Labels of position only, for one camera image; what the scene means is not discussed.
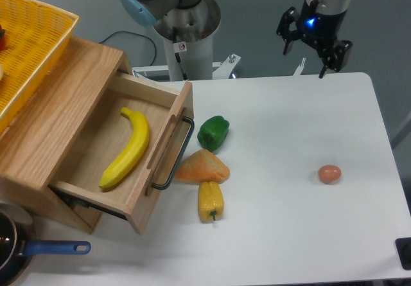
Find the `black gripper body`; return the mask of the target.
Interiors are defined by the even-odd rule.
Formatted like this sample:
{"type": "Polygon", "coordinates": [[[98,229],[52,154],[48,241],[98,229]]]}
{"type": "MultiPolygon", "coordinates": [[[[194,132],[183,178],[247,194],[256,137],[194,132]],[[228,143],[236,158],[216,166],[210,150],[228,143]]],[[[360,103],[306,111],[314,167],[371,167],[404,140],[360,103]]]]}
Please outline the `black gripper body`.
{"type": "Polygon", "coordinates": [[[304,42],[320,57],[332,57],[337,32],[342,22],[342,0],[305,0],[299,29],[304,42]]]}

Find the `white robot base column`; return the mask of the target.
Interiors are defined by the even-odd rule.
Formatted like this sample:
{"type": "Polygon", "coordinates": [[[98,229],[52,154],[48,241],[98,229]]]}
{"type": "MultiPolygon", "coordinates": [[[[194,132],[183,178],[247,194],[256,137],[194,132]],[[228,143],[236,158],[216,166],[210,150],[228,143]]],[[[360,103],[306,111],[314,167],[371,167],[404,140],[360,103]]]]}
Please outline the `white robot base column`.
{"type": "Polygon", "coordinates": [[[154,25],[163,41],[172,82],[213,77],[213,37],[220,22],[217,2],[200,0],[192,8],[171,10],[154,25]]]}

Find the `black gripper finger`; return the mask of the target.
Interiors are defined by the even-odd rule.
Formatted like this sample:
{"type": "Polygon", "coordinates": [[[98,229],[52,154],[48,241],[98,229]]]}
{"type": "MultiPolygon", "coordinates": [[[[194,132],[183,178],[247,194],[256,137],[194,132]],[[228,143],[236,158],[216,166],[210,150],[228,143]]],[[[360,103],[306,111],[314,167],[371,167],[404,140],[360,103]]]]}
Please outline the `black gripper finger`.
{"type": "Polygon", "coordinates": [[[323,78],[328,72],[339,72],[346,65],[352,47],[353,43],[349,40],[336,40],[333,46],[320,49],[319,58],[323,67],[319,78],[323,78]]]}
{"type": "Polygon", "coordinates": [[[296,24],[298,19],[299,13],[293,6],[287,9],[281,16],[276,34],[281,37],[284,42],[283,55],[287,55],[292,48],[292,43],[299,40],[298,30],[290,29],[290,26],[296,24]]]}

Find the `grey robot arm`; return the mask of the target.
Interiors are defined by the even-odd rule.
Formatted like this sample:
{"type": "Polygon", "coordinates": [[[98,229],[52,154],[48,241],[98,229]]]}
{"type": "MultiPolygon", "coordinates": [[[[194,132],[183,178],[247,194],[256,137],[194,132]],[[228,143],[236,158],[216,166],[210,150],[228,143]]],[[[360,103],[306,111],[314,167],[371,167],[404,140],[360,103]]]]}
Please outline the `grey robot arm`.
{"type": "MultiPolygon", "coordinates": [[[[213,35],[221,23],[215,0],[120,0],[129,16],[141,26],[151,26],[163,39],[170,80],[213,78],[213,35]]],[[[276,33],[284,41],[284,53],[301,40],[322,61],[319,73],[340,71],[352,42],[337,33],[351,0],[304,0],[297,11],[290,7],[276,33]]]]}

